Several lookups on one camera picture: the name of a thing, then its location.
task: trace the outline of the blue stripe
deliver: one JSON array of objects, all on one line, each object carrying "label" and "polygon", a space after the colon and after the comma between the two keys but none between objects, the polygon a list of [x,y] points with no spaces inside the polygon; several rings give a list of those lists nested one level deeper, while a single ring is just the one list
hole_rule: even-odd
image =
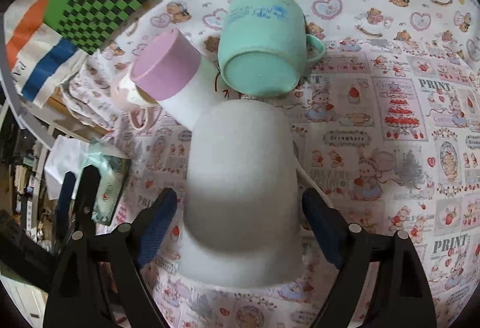
[{"label": "blue stripe", "polygon": [[23,86],[23,97],[29,101],[33,101],[45,81],[57,71],[59,66],[70,59],[77,49],[78,48],[70,41],[62,38],[33,69],[30,77]]}]

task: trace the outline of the mint green mug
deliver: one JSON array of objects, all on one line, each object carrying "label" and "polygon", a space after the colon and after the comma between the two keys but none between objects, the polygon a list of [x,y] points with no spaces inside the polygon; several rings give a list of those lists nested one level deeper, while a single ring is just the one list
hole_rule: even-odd
[{"label": "mint green mug", "polygon": [[[225,82],[243,94],[288,93],[325,55],[324,43],[305,33],[305,17],[294,0],[233,0],[229,9],[218,62]],[[312,58],[307,43],[317,51]]]}]

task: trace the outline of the white fabric with teddy bears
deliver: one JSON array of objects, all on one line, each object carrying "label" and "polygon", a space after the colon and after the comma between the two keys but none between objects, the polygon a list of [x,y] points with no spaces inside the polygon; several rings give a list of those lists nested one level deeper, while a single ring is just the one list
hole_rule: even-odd
[{"label": "white fabric with teddy bears", "polygon": [[[80,118],[114,127],[106,139],[133,159],[109,229],[133,220],[164,187],[179,195],[169,233],[143,272],[172,327],[307,327],[337,274],[311,237],[304,240],[303,275],[290,284],[239,293],[177,275],[191,133],[160,108],[155,127],[137,132],[110,102],[111,78],[169,28],[215,61],[230,2],[150,0],[65,86],[66,103]],[[348,221],[370,232],[409,233],[439,327],[446,327],[480,280],[478,3],[296,2],[328,52],[294,91],[264,101],[290,119],[300,162]],[[352,323],[364,319],[374,283],[372,265]]]}]

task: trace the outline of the orange stripe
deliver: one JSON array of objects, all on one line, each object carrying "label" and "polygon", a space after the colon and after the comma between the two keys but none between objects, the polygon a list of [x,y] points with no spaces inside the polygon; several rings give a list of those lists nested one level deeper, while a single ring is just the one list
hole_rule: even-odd
[{"label": "orange stripe", "polygon": [[38,0],[27,10],[18,26],[13,32],[12,38],[6,45],[8,62],[10,70],[13,69],[17,61],[17,54],[31,39],[33,34],[43,23],[43,14],[47,8],[49,0]]}]

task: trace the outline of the pink mug handle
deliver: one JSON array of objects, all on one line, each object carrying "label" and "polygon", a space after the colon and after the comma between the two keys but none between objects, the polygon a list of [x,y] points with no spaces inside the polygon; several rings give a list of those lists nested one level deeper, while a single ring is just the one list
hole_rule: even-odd
[{"label": "pink mug handle", "polygon": [[133,127],[136,130],[138,130],[140,132],[144,132],[144,131],[150,129],[151,127],[153,127],[153,125],[155,125],[155,123],[157,122],[158,117],[160,115],[160,113],[158,113],[157,117],[155,117],[153,107],[147,107],[145,109],[145,111],[146,111],[147,115],[146,115],[146,118],[145,118],[145,122],[143,124],[138,122],[138,113],[140,112],[140,110],[129,113],[130,123],[133,125]]}]

